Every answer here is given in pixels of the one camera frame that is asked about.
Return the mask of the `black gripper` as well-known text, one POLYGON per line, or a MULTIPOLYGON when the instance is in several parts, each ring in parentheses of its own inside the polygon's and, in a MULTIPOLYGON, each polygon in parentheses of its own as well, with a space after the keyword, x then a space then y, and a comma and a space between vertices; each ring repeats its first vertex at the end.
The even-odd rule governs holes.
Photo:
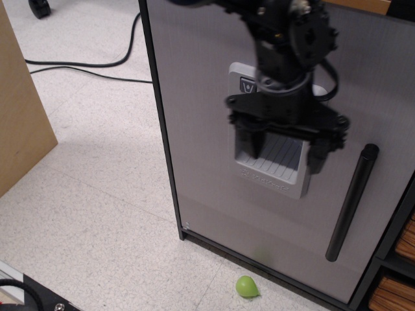
POLYGON ((319 174, 332 151, 342 149, 349 127, 348 118, 324 105, 336 91, 316 96, 312 87, 299 91, 230 95, 230 123, 235 126, 235 144, 240 152, 257 159, 267 133, 310 142, 307 167, 319 174))

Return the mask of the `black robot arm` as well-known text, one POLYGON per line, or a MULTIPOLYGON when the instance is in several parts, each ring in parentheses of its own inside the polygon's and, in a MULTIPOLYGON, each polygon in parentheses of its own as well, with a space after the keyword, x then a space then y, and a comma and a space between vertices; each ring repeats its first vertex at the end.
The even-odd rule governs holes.
POLYGON ((344 147, 349 120, 326 103, 338 92, 313 93, 314 70, 334 82, 327 56, 337 48, 337 29, 321 1, 219 1, 245 23, 255 44, 257 91, 226 99, 229 121, 248 155, 259 157, 270 133, 307 141, 307 168, 321 172, 328 155, 344 147))

